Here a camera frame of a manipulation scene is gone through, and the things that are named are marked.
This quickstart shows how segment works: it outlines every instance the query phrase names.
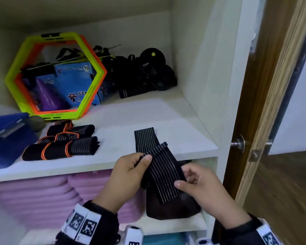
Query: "door knob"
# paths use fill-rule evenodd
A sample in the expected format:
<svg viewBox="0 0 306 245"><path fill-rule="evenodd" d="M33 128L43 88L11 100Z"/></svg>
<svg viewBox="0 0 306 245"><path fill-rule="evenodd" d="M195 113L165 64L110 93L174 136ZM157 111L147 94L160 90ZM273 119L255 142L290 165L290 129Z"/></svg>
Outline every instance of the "door knob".
<svg viewBox="0 0 306 245"><path fill-rule="evenodd" d="M230 146L237 147L241 153L244 153L246 148L246 141L244 137L239 134L239 137L235 141L231 142Z"/></svg>

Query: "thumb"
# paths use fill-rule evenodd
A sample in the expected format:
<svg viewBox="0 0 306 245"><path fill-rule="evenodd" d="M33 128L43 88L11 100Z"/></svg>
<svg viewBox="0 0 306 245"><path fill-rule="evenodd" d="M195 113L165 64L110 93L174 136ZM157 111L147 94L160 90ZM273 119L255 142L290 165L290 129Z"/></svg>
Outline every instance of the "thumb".
<svg viewBox="0 0 306 245"><path fill-rule="evenodd" d="M150 165L152 161L151 155L144 156L138 165L133 169L135 172L137 172L141 177L143 177L145 171L147 170L148 166Z"/></svg>
<svg viewBox="0 0 306 245"><path fill-rule="evenodd" d="M186 181L175 181L175 187L178 188L179 190L193 196L193 194L195 192L196 185L190 184Z"/></svg>

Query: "teal object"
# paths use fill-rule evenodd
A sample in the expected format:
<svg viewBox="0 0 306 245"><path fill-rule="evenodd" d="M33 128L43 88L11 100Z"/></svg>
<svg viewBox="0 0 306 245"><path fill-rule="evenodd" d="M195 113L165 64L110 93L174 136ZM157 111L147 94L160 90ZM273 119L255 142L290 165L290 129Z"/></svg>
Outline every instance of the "teal object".
<svg viewBox="0 0 306 245"><path fill-rule="evenodd" d="M186 237L183 233L161 235L145 235L143 245L185 245Z"/></svg>

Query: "white circle label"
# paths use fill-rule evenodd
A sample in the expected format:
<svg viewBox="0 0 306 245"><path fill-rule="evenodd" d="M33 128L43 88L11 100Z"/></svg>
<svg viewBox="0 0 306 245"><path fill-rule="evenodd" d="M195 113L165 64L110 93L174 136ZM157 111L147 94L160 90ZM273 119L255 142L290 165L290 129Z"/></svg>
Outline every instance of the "white circle label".
<svg viewBox="0 0 306 245"><path fill-rule="evenodd" d="M83 70L84 70L85 72L89 72L89 71L90 71L90 66L84 65Z"/></svg>

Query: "person's left hand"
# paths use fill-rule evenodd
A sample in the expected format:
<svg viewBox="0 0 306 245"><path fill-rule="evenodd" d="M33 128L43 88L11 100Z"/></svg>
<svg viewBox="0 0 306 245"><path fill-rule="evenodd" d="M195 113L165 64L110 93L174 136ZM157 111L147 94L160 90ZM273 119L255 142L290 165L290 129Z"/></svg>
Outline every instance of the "person's left hand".
<svg viewBox="0 0 306 245"><path fill-rule="evenodd" d="M92 202L117 213L124 203L135 196L144 172L152 161L152 156L146 155L135 167L142 155L143 153L133 153L120 157L114 165L109 181Z"/></svg>

